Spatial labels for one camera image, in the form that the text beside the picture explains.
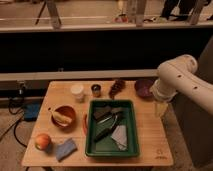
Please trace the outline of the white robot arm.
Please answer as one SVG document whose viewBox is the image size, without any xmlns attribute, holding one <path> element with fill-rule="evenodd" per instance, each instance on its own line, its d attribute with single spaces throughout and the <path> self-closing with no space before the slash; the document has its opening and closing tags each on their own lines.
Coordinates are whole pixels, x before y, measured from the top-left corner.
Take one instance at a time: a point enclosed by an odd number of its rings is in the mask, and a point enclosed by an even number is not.
<svg viewBox="0 0 213 171">
<path fill-rule="evenodd" d="M 161 63 L 157 68 L 158 79 L 150 88 L 154 98 L 169 102 L 180 92 L 213 115 L 213 84 L 195 76 L 197 69 L 197 60 L 188 54 Z"/>
</svg>

